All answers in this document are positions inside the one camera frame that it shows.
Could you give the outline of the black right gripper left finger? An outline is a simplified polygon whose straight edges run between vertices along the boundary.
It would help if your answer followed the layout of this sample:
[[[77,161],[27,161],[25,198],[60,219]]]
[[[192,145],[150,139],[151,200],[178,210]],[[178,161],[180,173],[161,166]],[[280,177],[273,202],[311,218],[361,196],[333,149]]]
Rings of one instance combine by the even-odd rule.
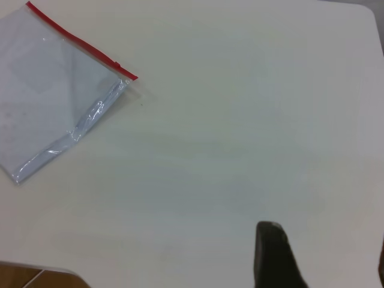
[[[307,287],[282,226],[260,221],[254,250],[255,287]]]

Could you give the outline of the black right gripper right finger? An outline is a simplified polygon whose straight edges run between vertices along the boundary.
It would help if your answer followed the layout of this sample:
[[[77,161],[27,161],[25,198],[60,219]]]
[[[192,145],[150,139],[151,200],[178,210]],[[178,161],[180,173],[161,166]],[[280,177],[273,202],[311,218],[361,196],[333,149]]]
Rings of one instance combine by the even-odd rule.
[[[384,248],[383,247],[379,257],[378,275],[379,275],[380,283],[384,288]]]

